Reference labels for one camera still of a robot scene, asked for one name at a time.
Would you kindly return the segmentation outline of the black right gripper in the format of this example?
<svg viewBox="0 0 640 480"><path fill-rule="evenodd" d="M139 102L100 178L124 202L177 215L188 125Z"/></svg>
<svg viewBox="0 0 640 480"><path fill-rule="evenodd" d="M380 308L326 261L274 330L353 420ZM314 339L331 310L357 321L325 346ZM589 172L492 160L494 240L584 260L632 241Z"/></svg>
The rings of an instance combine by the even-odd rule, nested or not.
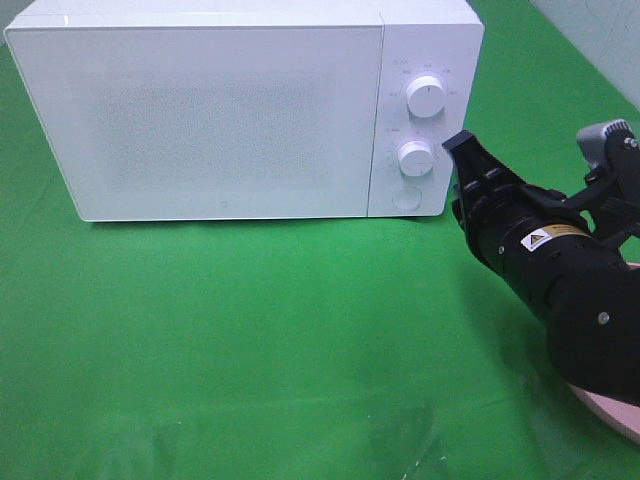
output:
<svg viewBox="0 0 640 480"><path fill-rule="evenodd" d="M565 220L551 207L565 199L526 183L468 130L442 143L454 163L457 183L451 208L472 254L495 273L558 273L565 240L554 238L532 250L530 235Z"/></svg>

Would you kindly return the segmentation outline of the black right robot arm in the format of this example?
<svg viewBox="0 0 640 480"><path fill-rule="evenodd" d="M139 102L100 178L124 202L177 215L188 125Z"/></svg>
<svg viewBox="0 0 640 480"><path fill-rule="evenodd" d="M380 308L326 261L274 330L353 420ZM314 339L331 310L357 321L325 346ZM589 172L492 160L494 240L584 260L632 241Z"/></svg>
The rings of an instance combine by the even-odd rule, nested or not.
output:
<svg viewBox="0 0 640 480"><path fill-rule="evenodd" d="M469 131L444 143L457 177L452 209L474 257L546 328L569 384L639 401L639 271L620 248L639 233L639 142L616 119L581 129L584 188L527 183Z"/></svg>

